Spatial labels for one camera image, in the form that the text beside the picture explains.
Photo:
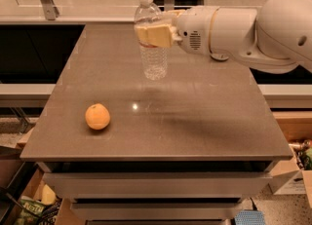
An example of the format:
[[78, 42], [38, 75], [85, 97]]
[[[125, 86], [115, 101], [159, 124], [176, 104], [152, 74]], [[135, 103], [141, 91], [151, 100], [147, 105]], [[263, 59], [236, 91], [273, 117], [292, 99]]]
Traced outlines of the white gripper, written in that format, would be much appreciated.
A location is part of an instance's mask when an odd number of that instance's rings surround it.
[[[193, 8], [164, 11], [164, 17], [177, 18], [178, 45], [189, 54], [210, 54], [210, 30], [217, 7], [195, 6]], [[170, 48], [174, 43], [176, 29], [170, 24], [136, 25], [135, 32], [140, 43]]]

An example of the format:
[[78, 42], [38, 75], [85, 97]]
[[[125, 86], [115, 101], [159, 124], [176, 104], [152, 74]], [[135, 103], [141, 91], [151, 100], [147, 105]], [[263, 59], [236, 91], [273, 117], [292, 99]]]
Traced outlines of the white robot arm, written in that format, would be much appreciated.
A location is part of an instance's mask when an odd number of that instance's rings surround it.
[[261, 7], [195, 6], [135, 25], [146, 45], [224, 55], [273, 74], [312, 71], [312, 0], [267, 0]]

